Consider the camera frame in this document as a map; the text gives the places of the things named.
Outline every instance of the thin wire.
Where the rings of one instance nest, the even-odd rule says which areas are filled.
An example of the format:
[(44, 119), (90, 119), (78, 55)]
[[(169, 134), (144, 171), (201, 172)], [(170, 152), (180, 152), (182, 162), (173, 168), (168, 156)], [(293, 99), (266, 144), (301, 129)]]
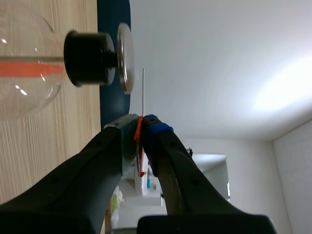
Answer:
[(143, 72), (142, 72), (142, 116), (144, 116), (144, 78), (145, 78), (145, 69), (143, 68)]
[(0, 62), (64, 62), (64, 57), (0, 57)]

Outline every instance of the wooden table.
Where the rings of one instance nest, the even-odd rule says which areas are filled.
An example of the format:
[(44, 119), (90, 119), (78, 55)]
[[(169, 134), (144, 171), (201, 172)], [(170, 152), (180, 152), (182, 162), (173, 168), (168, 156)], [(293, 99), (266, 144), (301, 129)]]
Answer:
[[(71, 29), (97, 31), (97, 0), (20, 0), (65, 38)], [(0, 121), (0, 203), (21, 194), (100, 131), (99, 87), (69, 80), (44, 110)]]

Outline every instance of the glass flask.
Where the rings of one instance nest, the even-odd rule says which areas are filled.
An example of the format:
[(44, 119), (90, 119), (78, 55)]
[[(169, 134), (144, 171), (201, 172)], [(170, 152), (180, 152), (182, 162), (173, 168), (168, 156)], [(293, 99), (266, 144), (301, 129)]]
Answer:
[(63, 46), (47, 21), (15, 0), (0, 1), (0, 119), (44, 108), (65, 76)]

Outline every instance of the white ceiling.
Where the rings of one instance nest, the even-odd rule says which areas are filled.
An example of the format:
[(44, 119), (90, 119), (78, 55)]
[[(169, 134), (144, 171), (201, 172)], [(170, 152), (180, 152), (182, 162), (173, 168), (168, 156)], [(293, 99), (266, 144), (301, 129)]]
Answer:
[(130, 0), (131, 112), (181, 137), (274, 139), (312, 116), (311, 0)]

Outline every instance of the black rubber stopper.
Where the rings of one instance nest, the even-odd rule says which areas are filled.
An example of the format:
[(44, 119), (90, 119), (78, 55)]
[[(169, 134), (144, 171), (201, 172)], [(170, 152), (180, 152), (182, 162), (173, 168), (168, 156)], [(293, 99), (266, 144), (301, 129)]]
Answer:
[(64, 63), (75, 86), (110, 85), (117, 67), (117, 54), (108, 34), (71, 31), (64, 43)]

